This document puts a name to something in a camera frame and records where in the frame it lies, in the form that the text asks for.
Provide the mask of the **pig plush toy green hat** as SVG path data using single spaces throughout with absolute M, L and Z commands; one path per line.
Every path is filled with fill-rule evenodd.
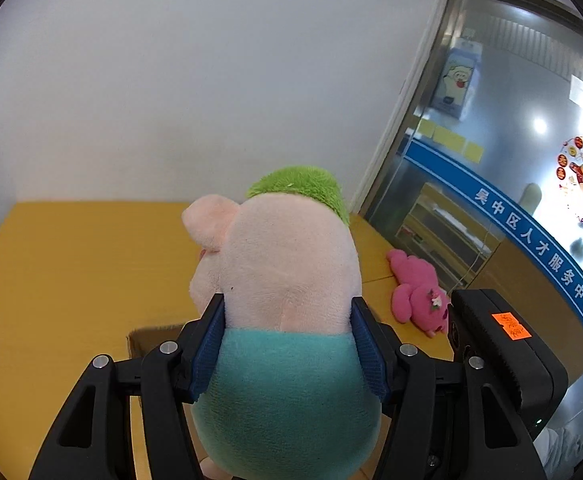
M 198 310 L 224 299 L 226 329 L 192 407 L 208 479 L 348 479 L 371 455 L 380 403 L 350 323 L 359 257 L 339 184 L 325 169 L 278 169 L 234 202 L 183 211 L 200 245 Z

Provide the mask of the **pink plush toy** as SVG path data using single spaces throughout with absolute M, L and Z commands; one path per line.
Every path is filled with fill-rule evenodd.
M 429 338 L 447 335 L 451 300 L 439 286 L 435 267 L 401 249 L 388 252 L 387 260 L 398 281 L 391 297 L 395 319 L 399 323 L 411 322 Z

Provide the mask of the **glass door with blue band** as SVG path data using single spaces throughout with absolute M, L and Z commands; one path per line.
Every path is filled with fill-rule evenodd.
M 537 445 L 583 479 L 583 18 L 555 0 L 448 0 L 364 206 L 448 290 L 498 292 L 568 374 Z

